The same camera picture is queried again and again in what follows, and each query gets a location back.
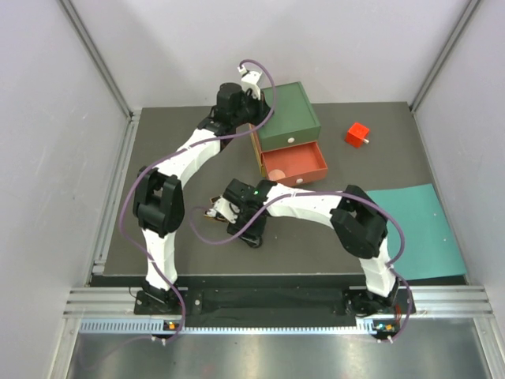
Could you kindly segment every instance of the open drawer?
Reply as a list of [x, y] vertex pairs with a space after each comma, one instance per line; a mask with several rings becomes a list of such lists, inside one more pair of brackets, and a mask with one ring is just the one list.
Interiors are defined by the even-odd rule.
[[267, 178], [285, 186], [315, 182], [326, 177], [328, 167], [317, 142], [261, 152]]

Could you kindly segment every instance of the teal mat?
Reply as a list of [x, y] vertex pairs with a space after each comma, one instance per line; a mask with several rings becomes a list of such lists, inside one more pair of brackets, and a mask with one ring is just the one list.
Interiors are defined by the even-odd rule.
[[[431, 184], [402, 189], [369, 191], [368, 195], [387, 210], [405, 233], [405, 252], [395, 268], [407, 280], [466, 274], [454, 235]], [[394, 257], [400, 237], [387, 224], [387, 248]]]

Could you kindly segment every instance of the gray wall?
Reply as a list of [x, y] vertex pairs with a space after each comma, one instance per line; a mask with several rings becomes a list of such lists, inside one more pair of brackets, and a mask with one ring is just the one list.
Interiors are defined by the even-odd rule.
[[130, 106], [211, 105], [243, 58], [314, 103], [411, 101], [467, 0], [74, 0]]
[[471, 279], [505, 332], [505, 2], [486, 0], [417, 120]]
[[45, 377], [125, 128], [55, 0], [0, 12], [0, 376]]

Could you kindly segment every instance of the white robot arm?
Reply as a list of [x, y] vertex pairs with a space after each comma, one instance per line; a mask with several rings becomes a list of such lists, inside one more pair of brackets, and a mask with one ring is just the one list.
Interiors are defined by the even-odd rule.
[[[178, 277], [174, 265], [174, 240], [185, 212], [182, 189], [205, 162], [230, 142], [230, 138], [215, 138], [234, 135], [237, 127], [245, 123], [258, 125], [270, 111], [257, 86], [261, 74], [243, 68], [239, 68], [239, 72], [241, 85], [225, 83], [220, 86], [211, 113], [178, 149], [187, 151], [155, 166], [142, 178], [135, 192], [133, 214], [142, 228], [147, 250], [171, 283]], [[207, 142], [194, 146], [199, 141]], [[169, 287], [154, 270], [152, 262], [148, 263], [146, 280], [151, 294], [163, 300]]]
[[[359, 187], [348, 186], [345, 192], [372, 201]], [[396, 296], [397, 279], [387, 267], [390, 258], [386, 219], [358, 201], [336, 195], [320, 196], [268, 180], [253, 187], [234, 179], [207, 216], [226, 219], [229, 223], [227, 231], [234, 235], [265, 205], [268, 206], [264, 214], [241, 236], [248, 245], [261, 245], [267, 216], [295, 217], [322, 223], [334, 229], [344, 249], [359, 259], [370, 293], [391, 300]]]

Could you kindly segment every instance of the green drawer box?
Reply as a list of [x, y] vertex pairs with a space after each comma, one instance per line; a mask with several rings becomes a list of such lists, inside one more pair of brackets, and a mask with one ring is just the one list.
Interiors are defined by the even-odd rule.
[[[277, 107], [267, 125], [258, 130], [261, 150], [268, 152], [296, 144], [317, 141], [321, 124], [300, 82], [283, 84], [277, 88]], [[271, 104], [271, 88], [264, 89]]]

